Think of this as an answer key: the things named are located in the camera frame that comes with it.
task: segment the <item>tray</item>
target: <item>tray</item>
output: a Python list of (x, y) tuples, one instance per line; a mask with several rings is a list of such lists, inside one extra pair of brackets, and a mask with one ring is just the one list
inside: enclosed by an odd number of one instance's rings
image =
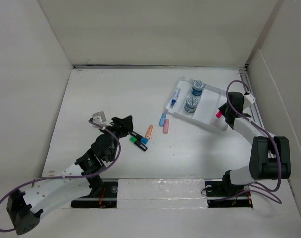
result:
[(225, 118), (217, 118), (215, 116), (219, 111), (218, 108), (226, 102), (226, 91), (206, 84), (202, 94), (197, 97), (198, 105), (196, 111), (194, 113), (189, 113), (184, 107), (186, 98), (193, 96), (191, 94), (193, 82), (194, 80), (192, 79), (180, 77), (175, 86), (175, 88), (179, 87), (181, 89), (179, 98), (175, 105), (171, 107), (171, 95), (166, 104), (165, 112), (216, 133), (226, 131), (228, 124), (225, 122)]

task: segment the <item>cable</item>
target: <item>cable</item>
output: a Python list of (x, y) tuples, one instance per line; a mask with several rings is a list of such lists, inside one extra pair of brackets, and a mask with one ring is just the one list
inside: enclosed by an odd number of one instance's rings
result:
[(238, 111), (234, 108), (234, 106), (232, 105), (232, 103), (230, 102), (230, 99), (229, 99), (229, 89), (230, 89), (230, 87), (231, 87), (231, 85), (232, 85), (233, 83), (241, 83), (241, 84), (243, 84), (244, 89), (247, 89), (247, 90), (245, 90), (245, 92), (250, 92), (250, 89), (249, 89), (249, 87), (247, 86), (247, 84), (245, 84), (244, 82), (239, 81), (239, 80), (234, 80), (234, 81), (232, 81), (232, 82), (229, 83), (229, 85), (228, 85), (228, 87), (227, 87), (227, 89), (226, 89), (226, 99), (227, 99), (227, 103), (230, 105), (231, 109), (232, 109), (238, 116), (240, 116), (240, 117), (242, 117), (243, 119), (247, 120), (247, 121), (248, 121), (249, 123), (251, 123), (256, 129), (260, 130), (260, 131), (263, 132), (265, 135), (267, 135), (267, 137), (269, 138), (270, 142), (273, 144), (273, 147), (274, 147), (274, 150), (275, 150), (275, 153), (276, 153), (276, 159), (277, 159), (277, 166), (278, 166), (278, 180), (277, 180), (277, 185), (276, 185), (276, 187), (275, 187), (274, 189), (269, 189), (268, 187), (266, 187), (265, 185), (263, 185), (263, 184), (261, 184), (261, 183), (259, 183), (259, 182), (255, 182), (255, 184), (262, 186), (262, 188), (253, 185), (253, 183), (250, 183), (250, 184), (248, 184), (248, 185), (251, 186), (251, 187), (257, 188), (257, 189), (259, 189), (259, 190), (262, 190), (262, 191), (264, 191), (264, 192), (267, 192), (267, 193), (270, 194), (271, 196), (275, 197), (276, 200), (273, 199), (272, 197), (269, 197), (268, 195), (266, 195), (266, 194), (264, 194), (264, 193), (262, 193), (262, 192), (256, 191), (256, 190), (245, 190), (245, 191), (239, 192), (238, 194), (236, 194), (236, 195), (234, 195), (234, 196), (226, 197), (226, 198), (222, 198), (222, 199), (218, 199), (218, 200), (216, 200), (216, 201), (217, 201), (217, 202), (222, 202), (222, 201), (226, 201), (226, 200), (228, 200), (228, 199), (231, 199), (231, 198), (233, 198), (233, 197), (239, 196), (239, 195), (241, 195), (241, 194), (243, 194), (243, 193), (246, 193), (246, 192), (255, 192), (255, 193), (258, 193), (258, 194), (260, 194), (260, 195), (262, 195), (262, 196), (267, 197), (268, 199), (270, 199), (270, 200), (272, 200), (272, 201), (274, 201), (274, 202), (276, 202), (276, 203), (282, 204), (282, 201), (281, 201), (275, 194), (273, 194), (273, 192), (277, 192), (277, 191), (278, 191), (278, 189), (280, 188), (280, 185), (281, 185), (281, 162), (280, 162), (280, 155), (279, 155), (279, 152), (278, 152), (277, 145), (276, 145), (274, 139), (271, 137), (271, 135), (269, 134), (269, 132), (268, 132), (267, 130), (265, 130), (265, 129), (263, 129), (262, 127), (260, 127), (259, 125), (257, 125), (254, 121), (250, 121), (250, 119), (249, 119), (247, 116), (245, 116), (245, 115), (243, 115), (242, 113), (238, 112)]
[[(95, 126), (99, 127), (100, 129), (104, 129), (103, 126), (101, 126), (101, 125), (99, 125), (99, 124), (96, 124), (96, 123), (94, 123), (94, 122), (89, 121), (89, 123), (92, 124), (92, 125), (95, 125)], [(120, 144), (119, 139), (118, 139), (118, 138), (117, 138), (110, 130), (108, 130), (108, 129), (105, 128), (104, 131), (106, 131), (107, 133), (109, 133), (109, 134), (116, 140), (116, 142), (117, 142), (117, 144), (118, 144), (117, 154), (116, 154), (116, 156), (115, 156), (115, 159), (112, 161), (112, 163), (111, 163), (108, 167), (105, 167), (105, 168), (101, 169), (100, 171), (97, 171), (97, 172), (95, 172), (95, 173), (93, 173), (93, 174), (89, 174), (89, 175), (77, 175), (77, 176), (65, 176), (66, 179), (67, 179), (67, 178), (68, 178), (68, 179), (70, 179), (70, 178), (71, 178), (71, 179), (78, 179), (78, 178), (90, 178), (90, 177), (94, 177), (94, 176), (96, 176), (96, 175), (98, 175), (98, 174), (100, 174), (100, 173), (106, 171), (106, 170), (109, 169), (112, 165), (114, 165), (114, 163), (117, 161), (117, 159), (119, 158), (119, 155), (120, 155), (120, 153), (121, 153), (121, 144)], [(3, 198), (1, 198), (1, 200), (0, 200), (0, 205), (3, 203), (4, 200), (6, 200), (13, 192), (17, 191), (18, 189), (20, 189), (20, 188), (22, 188), (22, 187), (25, 187), (25, 186), (27, 186), (27, 185), (30, 185), (30, 184), (32, 184), (32, 183), (37, 183), (37, 182), (41, 182), (41, 181), (45, 181), (45, 180), (51, 180), (51, 179), (63, 179), (63, 177), (62, 177), (62, 176), (43, 177), (43, 178), (38, 178), (38, 179), (34, 179), (34, 180), (32, 180), (32, 181), (26, 182), (26, 183), (24, 183), (24, 184), (22, 184), (22, 185), (20, 185), (20, 186), (17, 186), (16, 188), (14, 188), (14, 189), (11, 190), (10, 192), (8, 192)], [(0, 228), (0, 232), (4, 232), (4, 233), (5, 233), (5, 232), (12, 232), (12, 231), (14, 231), (14, 230), (15, 230), (14, 228), (8, 229), (8, 230), (1, 229), (1, 228)]]

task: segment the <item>red object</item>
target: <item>red object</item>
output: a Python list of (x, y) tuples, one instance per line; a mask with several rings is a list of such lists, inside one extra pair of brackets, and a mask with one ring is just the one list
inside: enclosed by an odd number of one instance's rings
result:
[(215, 115), (217, 118), (220, 118), (222, 115), (222, 113), (220, 111), (217, 112), (217, 114)]

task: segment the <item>white table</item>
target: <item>white table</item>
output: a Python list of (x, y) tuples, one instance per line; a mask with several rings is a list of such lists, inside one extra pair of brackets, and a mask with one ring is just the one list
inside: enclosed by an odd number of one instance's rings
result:
[[(154, 125), (146, 152), (121, 139), (119, 160), (103, 178), (221, 178), (247, 165), (251, 145), (230, 128), (219, 135), (169, 116), (169, 133), (162, 133), (158, 123), (180, 76), (222, 89), (241, 79), (238, 70), (215, 68), (73, 70), (42, 176), (58, 174), (87, 151), (100, 134), (88, 124), (97, 111), (108, 119), (132, 115), (141, 135)], [(243, 92), (241, 84), (231, 89)]]

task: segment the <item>blue marker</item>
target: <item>blue marker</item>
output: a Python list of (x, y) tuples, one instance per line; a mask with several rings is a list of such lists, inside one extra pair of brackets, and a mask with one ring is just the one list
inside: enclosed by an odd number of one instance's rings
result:
[(165, 120), (166, 120), (166, 113), (163, 113), (161, 115), (161, 119), (160, 119), (160, 122), (159, 122), (159, 126), (163, 127), (165, 125)]
[(173, 107), (174, 104), (176, 103), (176, 101), (178, 100), (179, 97), (179, 93), (180, 93), (181, 89), (180, 88), (176, 88), (174, 94), (172, 95), (172, 100), (171, 100), (171, 106)]

